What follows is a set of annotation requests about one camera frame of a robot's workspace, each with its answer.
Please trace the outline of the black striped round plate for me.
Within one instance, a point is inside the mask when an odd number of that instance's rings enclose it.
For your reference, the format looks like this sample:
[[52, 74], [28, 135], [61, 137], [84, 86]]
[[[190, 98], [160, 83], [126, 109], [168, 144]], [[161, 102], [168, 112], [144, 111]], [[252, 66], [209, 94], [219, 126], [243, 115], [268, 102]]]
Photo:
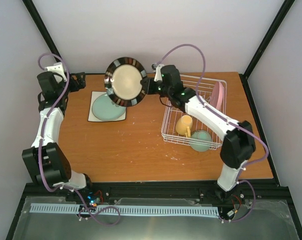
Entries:
[[139, 61], [131, 57], [117, 58], [107, 67], [104, 87], [111, 101], [122, 107], [137, 105], [146, 95], [141, 81], [147, 73]]

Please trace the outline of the green flower plate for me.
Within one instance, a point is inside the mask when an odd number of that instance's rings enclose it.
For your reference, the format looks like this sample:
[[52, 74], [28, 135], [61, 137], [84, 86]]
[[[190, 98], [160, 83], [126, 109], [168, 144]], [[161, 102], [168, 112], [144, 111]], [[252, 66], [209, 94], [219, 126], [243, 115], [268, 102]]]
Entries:
[[96, 118], [105, 122], [118, 119], [126, 111], [125, 107], [113, 103], [106, 93], [94, 100], [91, 109]]

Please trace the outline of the white square plate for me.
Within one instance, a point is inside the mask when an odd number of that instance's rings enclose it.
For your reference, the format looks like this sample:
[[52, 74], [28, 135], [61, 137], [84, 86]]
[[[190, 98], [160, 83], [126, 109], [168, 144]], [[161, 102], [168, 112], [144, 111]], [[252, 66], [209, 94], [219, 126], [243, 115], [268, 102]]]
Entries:
[[[92, 109], [91, 109], [94, 100], [95, 100], [98, 96], [100, 96], [100, 95], [102, 95], [102, 94], [106, 94], [106, 92], [102, 92], [102, 91], [100, 91], [100, 92], [97, 91], [97, 92], [96, 92], [96, 91], [93, 91], [93, 92], [91, 93], [91, 102], [90, 102], [89, 116], [88, 116], [88, 121], [89, 121], [89, 122], [107, 122], [107, 121], [102, 121], [102, 120], [99, 120], [98, 118], [96, 118], [96, 117], [93, 115]], [[118, 119], [113, 120], [113, 121], [111, 121], [111, 122], [123, 121], [123, 120], [125, 120], [125, 119], [126, 119], [126, 111], [125, 111], [125, 113], [124, 113], [122, 116], [120, 116]]]

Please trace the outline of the yellow mug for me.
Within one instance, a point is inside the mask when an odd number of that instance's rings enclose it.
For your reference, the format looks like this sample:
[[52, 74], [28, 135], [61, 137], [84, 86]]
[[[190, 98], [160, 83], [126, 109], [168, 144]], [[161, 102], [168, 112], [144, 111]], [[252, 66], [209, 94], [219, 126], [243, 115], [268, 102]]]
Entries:
[[191, 137], [191, 129], [193, 126], [193, 119], [189, 115], [183, 115], [178, 122], [176, 123], [175, 126], [175, 131], [179, 135], [183, 135], [185, 137]]

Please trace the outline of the pink plate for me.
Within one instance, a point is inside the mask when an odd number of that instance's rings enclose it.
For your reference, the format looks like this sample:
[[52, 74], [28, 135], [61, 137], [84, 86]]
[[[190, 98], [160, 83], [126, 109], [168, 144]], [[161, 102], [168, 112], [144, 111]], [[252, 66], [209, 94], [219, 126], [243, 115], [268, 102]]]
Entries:
[[221, 109], [222, 103], [223, 103], [223, 98], [224, 98], [224, 87], [223, 84], [218, 81], [215, 83], [209, 104], [216, 108], [217, 110]]

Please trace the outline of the green ceramic bowl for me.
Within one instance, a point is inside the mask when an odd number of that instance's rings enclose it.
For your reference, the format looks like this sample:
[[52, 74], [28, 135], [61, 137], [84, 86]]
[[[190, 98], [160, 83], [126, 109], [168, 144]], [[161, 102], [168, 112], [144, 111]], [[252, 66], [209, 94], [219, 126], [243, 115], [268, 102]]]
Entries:
[[211, 143], [212, 137], [210, 133], [204, 130], [198, 130], [191, 135], [189, 145], [197, 152], [206, 152], [210, 149]]

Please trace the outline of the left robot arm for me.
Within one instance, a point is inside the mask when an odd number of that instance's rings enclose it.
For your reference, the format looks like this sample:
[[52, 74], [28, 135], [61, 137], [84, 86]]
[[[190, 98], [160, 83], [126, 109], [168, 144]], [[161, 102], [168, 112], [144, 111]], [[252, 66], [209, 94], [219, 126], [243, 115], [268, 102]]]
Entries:
[[77, 189], [83, 201], [95, 195], [91, 179], [85, 173], [71, 169], [58, 145], [59, 133], [68, 104], [68, 94], [86, 86], [85, 73], [67, 74], [56, 67], [45, 69], [37, 76], [41, 92], [38, 94], [40, 124], [37, 136], [22, 159], [34, 184], [56, 189]]

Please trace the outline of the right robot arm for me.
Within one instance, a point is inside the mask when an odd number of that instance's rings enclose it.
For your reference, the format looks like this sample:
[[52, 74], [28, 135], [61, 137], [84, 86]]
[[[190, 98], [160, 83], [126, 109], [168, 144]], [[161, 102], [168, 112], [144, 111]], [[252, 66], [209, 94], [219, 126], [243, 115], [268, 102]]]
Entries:
[[256, 150], [251, 124], [229, 118], [207, 103], [196, 90], [186, 88], [174, 65], [158, 68], [155, 77], [143, 78], [140, 83], [146, 94], [168, 98], [175, 108], [195, 117], [218, 135], [222, 140], [220, 157], [223, 167], [217, 185], [224, 192], [231, 191]]

